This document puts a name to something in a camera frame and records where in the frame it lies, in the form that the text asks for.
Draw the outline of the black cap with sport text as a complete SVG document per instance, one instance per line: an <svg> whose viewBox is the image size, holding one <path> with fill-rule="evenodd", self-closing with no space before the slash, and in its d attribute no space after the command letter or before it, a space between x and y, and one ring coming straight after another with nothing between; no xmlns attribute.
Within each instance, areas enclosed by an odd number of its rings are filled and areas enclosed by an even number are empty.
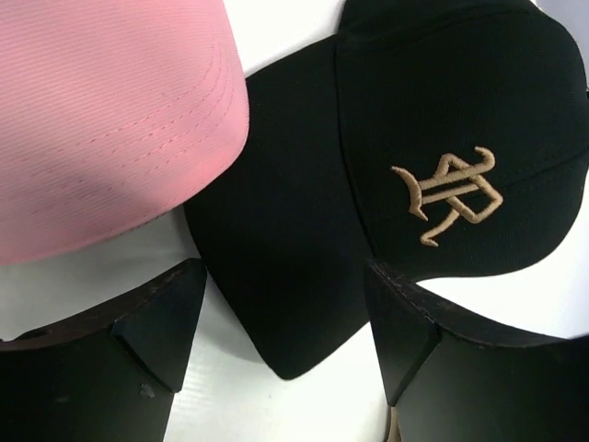
<svg viewBox="0 0 589 442"><path fill-rule="evenodd" d="M280 378L365 325L367 260L413 282L509 273L579 213L583 60L529 1L350 1L336 34L247 89L242 153L184 211Z"/></svg>

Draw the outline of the pink cap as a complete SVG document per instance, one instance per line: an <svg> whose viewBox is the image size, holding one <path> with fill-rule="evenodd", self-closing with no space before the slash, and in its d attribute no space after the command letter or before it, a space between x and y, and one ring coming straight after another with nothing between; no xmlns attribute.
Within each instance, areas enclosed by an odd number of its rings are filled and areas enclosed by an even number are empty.
<svg viewBox="0 0 589 442"><path fill-rule="evenodd" d="M237 159L247 134L223 2L2 3L2 263L171 211Z"/></svg>

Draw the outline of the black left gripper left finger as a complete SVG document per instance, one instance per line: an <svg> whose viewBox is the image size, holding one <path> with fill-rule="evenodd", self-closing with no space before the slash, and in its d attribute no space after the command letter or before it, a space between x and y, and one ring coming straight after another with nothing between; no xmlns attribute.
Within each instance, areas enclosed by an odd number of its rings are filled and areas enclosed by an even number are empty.
<svg viewBox="0 0 589 442"><path fill-rule="evenodd" d="M207 272L190 258L1 343L1 438L159 442L182 389Z"/></svg>

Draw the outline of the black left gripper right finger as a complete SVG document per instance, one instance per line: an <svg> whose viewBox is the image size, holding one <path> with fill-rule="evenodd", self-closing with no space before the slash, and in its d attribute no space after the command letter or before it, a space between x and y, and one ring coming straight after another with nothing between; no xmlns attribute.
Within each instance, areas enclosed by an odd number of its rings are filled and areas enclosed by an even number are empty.
<svg viewBox="0 0 589 442"><path fill-rule="evenodd" d="M588 437L588 340L490 320L380 261L364 293L387 403L404 441Z"/></svg>

